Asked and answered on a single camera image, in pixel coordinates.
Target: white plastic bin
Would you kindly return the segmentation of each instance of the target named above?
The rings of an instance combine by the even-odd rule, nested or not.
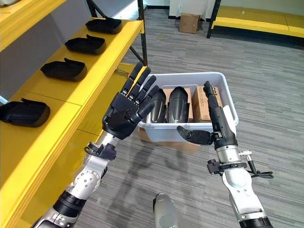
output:
[[[200,72],[182,74],[157,74],[155,82],[160,88],[175,88],[182,86],[190,88],[193,95],[197,86],[203,86],[209,81],[213,87],[218,87],[223,106],[229,105],[235,124],[238,124],[238,115],[233,105],[230,91],[225,76],[219,72]],[[182,142],[185,141],[177,132],[178,125],[188,130],[205,130],[213,132],[211,123],[144,123],[139,122],[140,127],[144,128],[152,142]]]

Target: robotic hand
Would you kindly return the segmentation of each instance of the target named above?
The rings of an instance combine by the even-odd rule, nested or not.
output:
[[[190,131],[182,126],[178,126],[177,131],[191,143],[201,145],[214,143],[219,161],[209,160],[207,168],[210,173],[219,174],[222,177],[224,185],[229,190],[229,199],[240,226],[242,228],[273,228],[251,186],[251,178],[257,176],[273,178],[272,172],[256,171],[250,156],[251,151],[238,152],[236,128],[229,106],[222,108],[218,105],[209,81],[204,86],[214,132]],[[246,157],[251,171],[245,170],[247,165],[241,161],[243,156]]]
[[[151,71],[146,68],[136,81],[142,67],[142,63],[135,66],[122,90],[112,100],[103,117],[104,131],[97,142],[90,142],[85,147],[87,155],[82,167],[75,174],[73,182],[67,186],[45,215],[33,224],[32,228],[74,226],[86,200],[100,185],[109,161],[115,159],[115,147],[119,140],[128,137],[137,124],[154,108],[151,98],[159,88],[156,85],[148,94],[147,92],[156,77],[151,76],[144,83]]]

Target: yellow platform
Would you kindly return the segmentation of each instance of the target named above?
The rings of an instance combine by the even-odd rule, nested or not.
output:
[[[131,72],[132,64],[119,64],[120,70]],[[83,148],[90,141],[96,141],[102,133],[102,117],[112,98],[122,88],[128,75],[114,73],[101,91],[81,124],[67,142],[60,157],[52,165],[36,193],[18,220],[17,228],[30,228],[37,218],[54,204],[65,187],[73,180],[73,175],[81,166],[85,152]]]
[[[0,51],[66,0],[21,0],[0,8]]]
[[[85,37],[86,34],[103,37],[106,51],[93,56],[70,52],[62,46],[47,62],[63,61],[64,57],[82,61],[88,70],[86,77],[80,82],[68,82],[47,78],[38,70],[11,98],[11,101],[20,101],[22,97],[43,101],[50,106],[51,116],[39,128],[0,123],[1,227],[14,227],[20,223],[20,216],[63,148],[85,121],[99,94],[110,87],[111,95],[102,93],[103,104],[100,105],[98,120],[98,127],[101,127],[101,118],[107,108],[105,104],[111,102],[113,94],[118,92],[127,77],[113,73],[140,32],[143,32],[143,21],[123,20],[123,29],[116,35],[90,32],[83,26],[73,37]],[[119,68],[130,71],[133,66],[120,65]],[[89,131],[85,125],[82,126],[80,129]]]
[[[214,26],[249,29],[304,38],[304,16],[221,6]]]

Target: gray carpet floor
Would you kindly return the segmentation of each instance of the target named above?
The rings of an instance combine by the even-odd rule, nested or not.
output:
[[[179,33],[168,11],[145,11],[148,63],[153,73],[218,71],[226,76],[239,116],[240,150],[252,150],[256,168],[274,179],[253,179],[275,228],[304,227],[304,51],[212,36]],[[141,50],[138,38],[133,47]],[[136,63],[128,53],[124,62]],[[220,177],[207,161],[212,146],[195,155],[141,142],[137,132],[117,146],[99,189],[76,228],[153,228],[152,200],[159,192],[176,204],[182,228],[236,228]]]

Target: black cable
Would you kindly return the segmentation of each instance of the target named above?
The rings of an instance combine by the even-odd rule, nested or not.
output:
[[[257,171],[256,167],[253,163],[253,160],[248,161],[248,165],[250,166],[251,171],[248,171],[249,173],[253,173],[253,175],[251,176],[251,178],[254,177],[262,177],[262,178],[266,178],[266,179],[272,179],[273,178],[273,173],[271,171],[269,172],[261,172],[261,171]]]
[[[261,177],[261,178],[266,178],[266,179],[272,179],[273,178],[273,173],[271,171],[269,172],[260,172],[259,170],[256,171],[256,174],[252,175],[251,178],[254,177]]]

